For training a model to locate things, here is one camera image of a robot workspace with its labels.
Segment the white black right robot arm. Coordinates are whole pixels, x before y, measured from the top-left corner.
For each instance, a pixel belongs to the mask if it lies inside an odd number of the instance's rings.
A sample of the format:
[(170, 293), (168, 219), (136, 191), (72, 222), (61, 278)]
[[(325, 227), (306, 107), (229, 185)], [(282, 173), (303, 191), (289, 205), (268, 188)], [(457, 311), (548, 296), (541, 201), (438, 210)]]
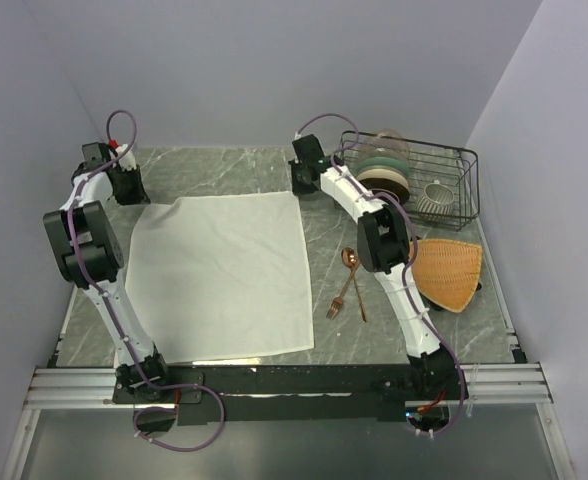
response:
[(418, 245), (409, 240), (407, 213), (392, 196), (366, 189), (348, 167), (324, 153), (316, 136), (297, 134), (292, 146), (293, 193), (322, 192), (357, 225), (357, 255), (383, 288), (400, 325), (414, 392), (426, 399), (441, 392), (463, 399), (467, 390), (460, 362), (434, 327), (414, 281), (411, 266)]

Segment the white cloth napkin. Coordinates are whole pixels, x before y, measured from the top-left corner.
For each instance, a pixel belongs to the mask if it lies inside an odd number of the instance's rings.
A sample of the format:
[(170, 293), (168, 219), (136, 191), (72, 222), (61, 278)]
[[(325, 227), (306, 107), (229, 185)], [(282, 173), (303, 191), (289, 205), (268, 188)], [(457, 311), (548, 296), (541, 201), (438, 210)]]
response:
[(126, 291), (169, 364), (314, 345), (305, 236), (289, 192), (147, 206), (131, 235)]

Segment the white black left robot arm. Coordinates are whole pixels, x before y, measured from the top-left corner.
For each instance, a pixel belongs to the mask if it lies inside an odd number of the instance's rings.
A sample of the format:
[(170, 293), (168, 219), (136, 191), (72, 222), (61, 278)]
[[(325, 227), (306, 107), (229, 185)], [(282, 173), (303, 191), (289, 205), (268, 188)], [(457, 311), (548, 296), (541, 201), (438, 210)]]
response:
[(94, 304), (115, 345), (117, 392), (159, 402), (171, 393), (173, 379), (128, 297), (125, 255), (105, 212), (110, 199), (120, 206), (150, 199), (128, 144), (89, 143), (82, 154), (68, 200), (43, 216), (45, 231), (62, 277)]

